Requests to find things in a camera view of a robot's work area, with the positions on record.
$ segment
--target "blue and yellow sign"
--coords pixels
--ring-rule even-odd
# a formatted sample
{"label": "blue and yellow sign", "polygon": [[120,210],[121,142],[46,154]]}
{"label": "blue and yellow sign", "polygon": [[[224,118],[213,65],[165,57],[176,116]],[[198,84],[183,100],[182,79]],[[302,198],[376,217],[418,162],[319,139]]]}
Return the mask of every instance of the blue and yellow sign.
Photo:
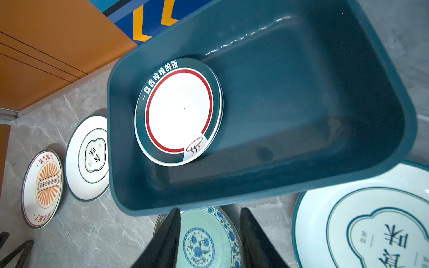
{"label": "blue and yellow sign", "polygon": [[211,0],[90,0],[136,44],[147,41]]}

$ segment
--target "black line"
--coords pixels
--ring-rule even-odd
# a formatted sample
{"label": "black line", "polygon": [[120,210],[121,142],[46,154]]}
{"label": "black line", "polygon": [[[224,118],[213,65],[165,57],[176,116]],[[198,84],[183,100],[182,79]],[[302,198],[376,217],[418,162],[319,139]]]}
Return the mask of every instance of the black line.
{"label": "black line", "polygon": [[108,9],[106,9],[103,14],[108,17],[111,14],[113,14],[116,10],[120,9],[121,7],[125,6],[126,4],[128,4],[129,2],[131,2],[131,0],[119,0],[118,2],[114,3],[111,7],[109,7]]}
{"label": "black line", "polygon": [[[15,58],[12,58],[12,57],[10,57],[10,56],[8,56],[8,55],[5,55],[5,54],[3,54],[3,53],[0,53],[0,55],[6,56],[6,57],[11,58],[11,59],[13,59],[13,60],[19,61],[20,63],[27,64],[28,66],[31,66],[31,67],[36,68],[36,69],[38,69],[38,70],[41,70],[41,71],[43,71],[43,72],[45,72],[45,73],[48,73],[48,74],[53,75],[53,76],[56,76],[56,75],[54,75],[53,73],[50,73],[50,72],[47,72],[47,71],[45,71],[45,70],[39,69],[39,68],[37,68],[37,67],[34,67],[33,65],[30,65],[30,64],[25,63],[25,62],[23,62],[23,61],[17,60],[17,59],[15,59]],[[56,77],[61,78],[61,79],[63,79],[63,80],[66,80],[67,82],[73,83],[73,82],[71,82],[71,81],[69,81],[69,80],[67,80],[67,79],[62,78],[62,77],[59,77],[59,76],[56,76]]]}
{"label": "black line", "polygon": [[46,54],[45,52],[40,51],[39,49],[37,49],[37,48],[35,48],[35,47],[32,47],[31,45],[26,44],[26,43],[22,42],[21,40],[18,40],[18,39],[16,39],[15,37],[10,36],[9,34],[6,34],[6,33],[2,32],[2,31],[0,31],[0,33],[4,34],[5,36],[9,36],[10,38],[15,39],[15,40],[16,40],[16,41],[18,41],[18,42],[21,42],[21,43],[23,43],[24,45],[27,45],[27,46],[29,46],[29,47],[31,47],[31,48],[33,48],[33,49],[36,49],[38,52],[41,52],[41,53],[43,53],[43,54],[45,54],[45,55],[48,55],[48,56],[50,56],[51,58],[56,59],[56,60],[58,60],[58,61],[60,61],[60,62],[62,62],[62,63],[64,63],[64,64],[66,64],[66,65],[68,65],[68,66],[72,67],[73,69],[76,69],[76,70],[78,70],[78,71],[80,71],[80,72],[82,72],[82,73],[84,73],[84,74],[86,74],[86,75],[87,75],[87,73],[85,73],[85,72],[83,72],[83,71],[81,71],[81,70],[79,70],[79,69],[77,69],[77,68],[75,68],[75,67],[71,66],[70,64],[67,64],[67,63],[63,62],[62,60],[59,60],[59,59],[57,59],[57,58],[55,58],[55,57],[53,57],[53,56],[51,56],[51,55],[49,55],[49,54]]}
{"label": "black line", "polygon": [[71,74],[71,73],[69,73],[69,72],[66,72],[66,71],[64,71],[64,70],[61,70],[60,68],[57,68],[57,67],[55,67],[55,66],[53,66],[53,65],[51,65],[51,64],[49,64],[49,63],[47,63],[47,62],[44,62],[44,61],[42,61],[42,60],[39,60],[38,58],[35,58],[35,57],[33,57],[33,56],[30,56],[30,55],[28,55],[28,54],[26,54],[26,53],[24,53],[24,52],[22,52],[22,51],[19,51],[18,49],[15,49],[15,48],[10,47],[10,46],[8,46],[8,45],[6,45],[6,44],[3,44],[2,42],[0,42],[0,44],[2,44],[2,45],[4,45],[4,46],[7,46],[8,48],[11,48],[11,49],[13,49],[13,50],[16,50],[16,51],[18,51],[18,52],[21,52],[21,53],[22,53],[22,54],[24,54],[24,55],[27,55],[27,56],[29,56],[29,57],[31,57],[31,58],[33,58],[33,59],[35,59],[35,60],[38,60],[38,61],[40,61],[40,62],[43,62],[44,64],[48,64],[49,66],[54,67],[55,69],[58,69],[58,70],[60,70],[60,71],[62,71],[62,72],[68,73],[69,75],[74,76],[74,77],[76,77],[76,78],[79,78],[79,79],[80,79],[80,77],[78,77],[78,76],[76,76],[76,75],[73,75],[73,74]]}

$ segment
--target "plate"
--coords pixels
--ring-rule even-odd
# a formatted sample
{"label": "plate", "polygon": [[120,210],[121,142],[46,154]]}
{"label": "plate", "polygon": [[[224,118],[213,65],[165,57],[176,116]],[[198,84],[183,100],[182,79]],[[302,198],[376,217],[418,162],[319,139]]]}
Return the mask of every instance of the plate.
{"label": "plate", "polygon": [[109,187],[107,118],[94,114],[75,129],[67,146],[65,175],[72,195],[83,202],[99,198]]}
{"label": "plate", "polygon": [[429,267],[429,171],[401,163],[366,180],[310,190],[293,215],[301,268]]}
{"label": "plate", "polygon": [[57,211],[63,193],[63,167],[51,150],[39,152],[25,173],[21,190],[21,210],[33,229],[45,226]]}
{"label": "plate", "polygon": [[[167,215],[160,215],[154,234]],[[219,207],[181,212],[177,268],[240,268],[242,245],[229,216]]]}
{"label": "plate", "polygon": [[223,106],[219,81],[207,65],[191,58],[167,62],[139,95],[134,114],[137,142],[159,165],[186,164],[215,138]]}

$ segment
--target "rectangular bin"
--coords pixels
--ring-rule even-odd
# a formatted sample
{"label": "rectangular bin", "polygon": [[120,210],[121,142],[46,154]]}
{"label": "rectangular bin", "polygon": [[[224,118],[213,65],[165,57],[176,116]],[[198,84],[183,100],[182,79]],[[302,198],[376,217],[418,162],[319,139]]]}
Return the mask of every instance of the rectangular bin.
{"label": "rectangular bin", "polygon": [[[195,161],[151,162],[134,134],[142,86],[179,57],[218,76],[224,115]],[[411,149],[415,110],[354,0],[215,0],[124,55],[108,82],[111,193],[142,216],[368,178]]]}

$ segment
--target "white plate center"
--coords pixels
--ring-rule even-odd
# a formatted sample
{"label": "white plate center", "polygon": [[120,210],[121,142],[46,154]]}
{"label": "white plate center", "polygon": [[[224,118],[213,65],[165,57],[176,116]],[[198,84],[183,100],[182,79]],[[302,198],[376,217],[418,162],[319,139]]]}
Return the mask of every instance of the white plate center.
{"label": "white plate center", "polygon": [[204,129],[210,112],[209,94],[199,77],[182,72],[161,82],[148,109],[155,140],[166,148],[180,149]]}

